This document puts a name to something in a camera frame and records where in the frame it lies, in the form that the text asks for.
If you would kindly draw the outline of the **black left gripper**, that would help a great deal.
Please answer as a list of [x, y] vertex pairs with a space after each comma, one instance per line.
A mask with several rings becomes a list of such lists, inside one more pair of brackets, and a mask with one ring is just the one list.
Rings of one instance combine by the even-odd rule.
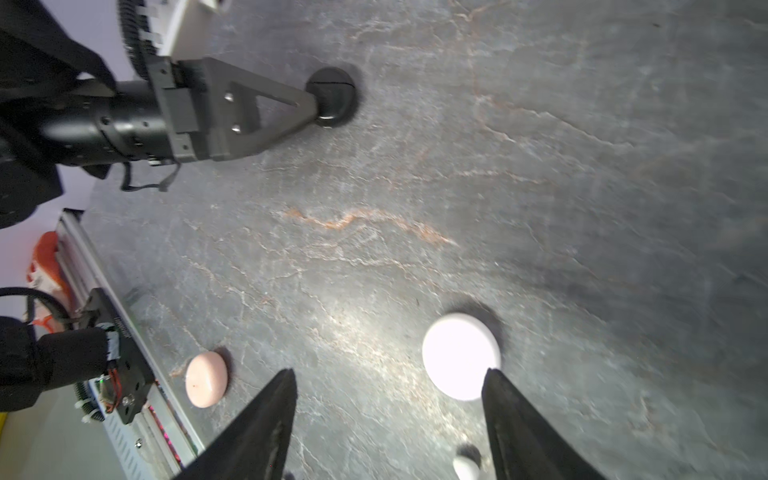
[[317, 117], [308, 92], [211, 57], [157, 57], [148, 72], [179, 162], [257, 155]]

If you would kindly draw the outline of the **black earbud charging case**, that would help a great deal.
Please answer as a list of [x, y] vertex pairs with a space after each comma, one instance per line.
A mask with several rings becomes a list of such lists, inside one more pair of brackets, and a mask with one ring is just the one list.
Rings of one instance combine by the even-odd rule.
[[337, 67], [317, 70], [307, 80], [305, 90], [317, 102], [315, 123], [323, 128], [335, 128], [348, 123], [358, 106], [357, 88], [352, 77]]

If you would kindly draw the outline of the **white earbud charging case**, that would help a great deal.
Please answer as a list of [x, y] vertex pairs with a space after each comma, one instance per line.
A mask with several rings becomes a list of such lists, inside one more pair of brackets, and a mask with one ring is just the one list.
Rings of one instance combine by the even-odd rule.
[[422, 360], [438, 390], [452, 399], [469, 402], [481, 397], [487, 371], [501, 367], [501, 350], [491, 330], [480, 320], [450, 313], [427, 330]]

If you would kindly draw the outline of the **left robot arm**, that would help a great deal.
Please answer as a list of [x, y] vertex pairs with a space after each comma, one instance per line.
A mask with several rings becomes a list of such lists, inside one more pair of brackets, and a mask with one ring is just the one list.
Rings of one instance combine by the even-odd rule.
[[[133, 192], [132, 167], [153, 161], [179, 169], [201, 160], [258, 154], [322, 119], [339, 120], [356, 100], [351, 83], [328, 89], [329, 70], [297, 89], [219, 60], [174, 60], [151, 45], [142, 1], [118, 5], [137, 79], [117, 81], [103, 59], [73, 40], [39, 1], [1, 5], [1, 224], [10, 227], [59, 197], [60, 166], [96, 178], [121, 166]], [[124, 420], [153, 380], [104, 291], [93, 290], [71, 314], [52, 294], [5, 287], [5, 297], [44, 305], [60, 333], [1, 321], [1, 408], [33, 406], [40, 395], [103, 378], [105, 406]]]

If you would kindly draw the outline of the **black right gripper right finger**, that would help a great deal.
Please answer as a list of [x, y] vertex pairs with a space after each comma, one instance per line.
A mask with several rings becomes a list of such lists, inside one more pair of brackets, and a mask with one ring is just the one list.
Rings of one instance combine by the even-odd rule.
[[601, 479], [498, 369], [487, 371], [481, 400], [498, 479]]

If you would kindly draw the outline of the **white earbud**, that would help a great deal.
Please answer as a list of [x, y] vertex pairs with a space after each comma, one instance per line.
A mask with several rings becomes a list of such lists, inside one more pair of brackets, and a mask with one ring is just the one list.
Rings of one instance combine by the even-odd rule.
[[453, 458], [452, 466], [458, 480], [480, 479], [481, 469], [479, 465], [467, 456], [456, 455]]

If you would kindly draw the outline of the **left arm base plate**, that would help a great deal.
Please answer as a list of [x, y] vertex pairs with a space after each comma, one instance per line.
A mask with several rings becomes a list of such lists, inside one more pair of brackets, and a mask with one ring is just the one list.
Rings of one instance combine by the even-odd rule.
[[86, 422], [103, 422], [115, 414], [123, 424], [131, 424], [156, 383], [148, 361], [104, 289], [90, 291], [81, 309], [80, 325], [105, 330], [108, 352], [104, 372], [74, 386], [75, 407], [82, 410]]

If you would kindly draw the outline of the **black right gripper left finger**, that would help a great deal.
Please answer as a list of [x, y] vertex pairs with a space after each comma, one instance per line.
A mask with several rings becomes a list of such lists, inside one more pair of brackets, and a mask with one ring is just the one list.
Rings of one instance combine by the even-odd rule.
[[279, 371], [179, 479], [281, 479], [298, 392], [293, 370]]

